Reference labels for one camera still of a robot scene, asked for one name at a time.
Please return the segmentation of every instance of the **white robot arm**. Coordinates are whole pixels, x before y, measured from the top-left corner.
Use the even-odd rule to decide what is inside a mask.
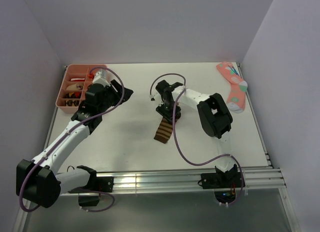
[[[40,206],[48,208],[58,199],[60,194],[75,188],[91,189],[97,172],[86,166],[78,166],[71,172],[58,174],[59,168],[71,152],[87,138],[102,121],[101,113],[119,103],[122,97],[122,86],[115,80],[107,81],[107,72],[99,70],[88,88],[86,98],[80,103],[78,111],[62,133],[39,155],[31,161],[22,160],[16,168],[16,194],[19,196],[25,180],[27,183],[22,197]],[[121,103],[129,100],[133,91],[124,89]],[[29,174],[35,165],[39,165]]]
[[[155,88],[158,93],[153,99],[161,97],[161,104],[156,111],[172,123],[174,102],[185,87],[178,82],[169,85],[163,80]],[[218,146],[218,155],[232,153],[229,131],[233,119],[219,94],[208,95],[186,88],[178,102],[198,111],[203,130],[212,137],[213,146]],[[180,116],[181,109],[177,106],[175,117]],[[222,157],[217,159],[216,168],[225,173],[232,170],[234,165],[232,158]]]

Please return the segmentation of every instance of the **pink organizer box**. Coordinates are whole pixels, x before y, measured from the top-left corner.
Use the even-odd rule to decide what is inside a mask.
[[[71,64],[67,67],[66,73],[63,77],[63,81],[60,87],[58,97],[55,105],[60,108],[64,113],[73,114],[78,110],[78,106],[66,106],[66,102],[72,100],[75,104],[80,104],[85,99],[85,94],[88,86],[92,84],[92,79],[89,78],[89,72],[95,67],[107,67],[105,64]],[[84,79],[84,81],[74,81],[75,79]],[[76,84],[83,85],[83,89],[77,88]],[[69,93],[80,93],[80,98],[66,98]]]

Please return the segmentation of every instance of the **white wall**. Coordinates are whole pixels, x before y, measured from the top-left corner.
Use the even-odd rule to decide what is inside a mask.
[[[63,69],[24,0],[0,0],[0,231],[18,212],[16,167],[44,146]]]
[[[303,231],[320,227],[320,0],[274,0],[244,61],[272,162]]]
[[[242,61],[272,0],[26,0],[65,63]]]

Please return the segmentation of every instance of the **white platform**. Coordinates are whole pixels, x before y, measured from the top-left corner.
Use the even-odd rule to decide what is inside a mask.
[[[187,164],[179,155],[173,137],[167,144],[153,139],[161,116],[157,104],[149,99],[153,80],[169,72],[180,73],[187,87],[206,94],[220,93],[226,100],[230,84],[216,69],[217,63],[151,63],[109,64],[119,74],[125,87],[134,91],[131,99],[103,117],[91,136],[85,139],[67,158],[59,172],[67,166],[86,165],[99,172],[198,169]],[[169,83],[179,77],[164,78]],[[217,155],[217,147],[201,128],[198,113],[181,105],[182,117],[176,131],[186,157],[200,163]],[[233,155],[243,167],[268,166],[258,130],[248,100],[243,113],[233,116],[230,132]],[[72,114],[57,111],[50,142],[66,127]],[[202,168],[213,168],[215,163]]]

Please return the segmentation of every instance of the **brown striped sock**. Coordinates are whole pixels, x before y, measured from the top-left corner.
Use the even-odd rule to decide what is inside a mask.
[[[162,118],[160,125],[155,133],[154,139],[166,144],[170,139],[172,130],[172,125],[165,118]]]

